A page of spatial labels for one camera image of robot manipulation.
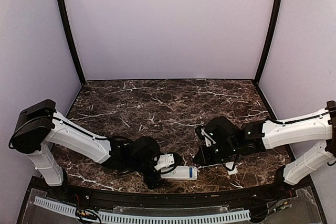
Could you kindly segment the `white remote control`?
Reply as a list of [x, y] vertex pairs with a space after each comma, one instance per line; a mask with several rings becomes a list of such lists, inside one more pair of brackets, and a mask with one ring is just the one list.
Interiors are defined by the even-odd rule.
[[189, 166], [178, 166], [173, 171], [162, 174], [161, 177], [167, 180], [190, 180], [188, 178], [188, 168]]

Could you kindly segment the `white battery cover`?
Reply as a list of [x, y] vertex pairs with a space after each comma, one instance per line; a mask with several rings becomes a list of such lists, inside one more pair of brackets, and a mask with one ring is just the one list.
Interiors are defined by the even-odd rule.
[[234, 162], [227, 162], [225, 163], [225, 166], [227, 167], [227, 172], [229, 175], [234, 175], [238, 173], [237, 167]]

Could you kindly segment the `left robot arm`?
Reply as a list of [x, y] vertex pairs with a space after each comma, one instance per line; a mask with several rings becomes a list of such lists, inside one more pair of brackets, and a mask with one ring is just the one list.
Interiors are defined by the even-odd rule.
[[55, 161], [48, 143], [54, 143], [90, 158], [103, 167], [136, 171], [144, 175], [150, 189], [160, 185], [161, 169], [175, 164], [173, 154], [163, 154], [155, 139], [103, 137], [65, 118], [47, 99], [21, 111], [8, 147], [28, 156], [46, 183], [63, 201], [74, 197], [65, 172]]

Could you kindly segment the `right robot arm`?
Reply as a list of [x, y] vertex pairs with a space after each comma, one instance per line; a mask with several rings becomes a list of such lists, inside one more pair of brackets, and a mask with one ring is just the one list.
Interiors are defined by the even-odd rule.
[[232, 157], [283, 145], [316, 141], [316, 145], [301, 157], [277, 170], [276, 182], [268, 187], [268, 195], [278, 200], [287, 193], [288, 185], [299, 183], [324, 164], [335, 164], [335, 101], [328, 101], [325, 108], [311, 114], [282, 121], [252, 122], [243, 128], [219, 116], [198, 126], [195, 133], [205, 141], [193, 158], [200, 166], [223, 164]]

